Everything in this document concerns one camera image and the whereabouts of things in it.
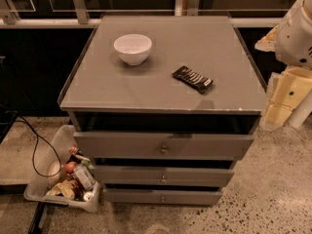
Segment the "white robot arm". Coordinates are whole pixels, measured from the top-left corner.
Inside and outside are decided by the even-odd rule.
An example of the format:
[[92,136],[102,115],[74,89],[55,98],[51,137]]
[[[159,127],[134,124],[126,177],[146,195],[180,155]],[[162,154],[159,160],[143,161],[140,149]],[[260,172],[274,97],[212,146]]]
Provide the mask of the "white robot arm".
[[299,128],[312,112],[312,0],[296,0],[254,47],[274,52],[276,60],[287,66],[269,79],[260,127],[274,131],[288,123]]

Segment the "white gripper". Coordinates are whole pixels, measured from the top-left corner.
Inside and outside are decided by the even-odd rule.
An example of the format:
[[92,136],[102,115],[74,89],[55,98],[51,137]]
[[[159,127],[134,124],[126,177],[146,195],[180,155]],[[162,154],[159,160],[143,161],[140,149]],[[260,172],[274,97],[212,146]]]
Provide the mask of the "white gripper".
[[275,51],[276,59],[288,65],[269,80],[262,126],[282,127],[288,123],[300,127],[312,112],[312,70],[306,68],[312,67],[312,19],[305,0],[296,0],[279,25],[254,47],[263,52]]

